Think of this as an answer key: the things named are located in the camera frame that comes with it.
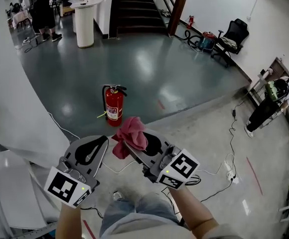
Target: black shoe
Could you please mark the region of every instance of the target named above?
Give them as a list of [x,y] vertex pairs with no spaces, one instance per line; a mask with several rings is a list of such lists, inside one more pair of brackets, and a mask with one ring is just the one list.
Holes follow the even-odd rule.
[[55,41],[57,41],[57,40],[59,40],[59,39],[61,39],[62,38],[62,35],[61,34],[54,34],[53,35],[53,42],[55,42]]
[[47,41],[50,38],[49,34],[44,33],[43,34],[43,42]]

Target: fire extinguisher label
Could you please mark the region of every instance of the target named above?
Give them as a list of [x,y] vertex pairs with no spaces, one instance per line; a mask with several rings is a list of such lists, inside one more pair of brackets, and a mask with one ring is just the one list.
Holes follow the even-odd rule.
[[117,120],[118,119],[118,108],[110,107],[107,105],[107,116],[111,120]]

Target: gray t-shirt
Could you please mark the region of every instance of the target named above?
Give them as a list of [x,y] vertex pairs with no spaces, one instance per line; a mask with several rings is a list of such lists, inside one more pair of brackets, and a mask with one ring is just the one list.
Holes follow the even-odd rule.
[[[149,214],[131,213],[111,225],[101,239],[193,239],[194,235],[171,220]],[[242,239],[227,225],[210,230],[202,239]]]

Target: office chair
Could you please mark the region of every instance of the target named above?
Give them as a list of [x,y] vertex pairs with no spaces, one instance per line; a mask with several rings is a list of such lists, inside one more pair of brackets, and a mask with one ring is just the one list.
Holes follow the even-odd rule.
[[218,49],[218,53],[212,54],[211,57],[221,56],[226,62],[225,67],[230,65],[230,59],[225,55],[226,52],[239,54],[243,45],[241,44],[243,40],[249,35],[248,25],[240,19],[236,19],[235,21],[230,22],[230,26],[228,31],[221,37],[223,31],[219,30],[219,36],[216,40],[216,44],[220,44],[223,47],[222,49]]

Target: small red fire extinguisher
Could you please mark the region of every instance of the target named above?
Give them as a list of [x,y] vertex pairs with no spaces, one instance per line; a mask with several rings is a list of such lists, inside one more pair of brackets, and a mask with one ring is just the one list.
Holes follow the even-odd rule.
[[127,88],[120,85],[103,86],[104,112],[111,126],[119,126],[122,122],[124,96],[127,96],[124,90]]
[[186,26],[187,28],[191,28],[194,23],[194,16],[189,16],[189,24]]

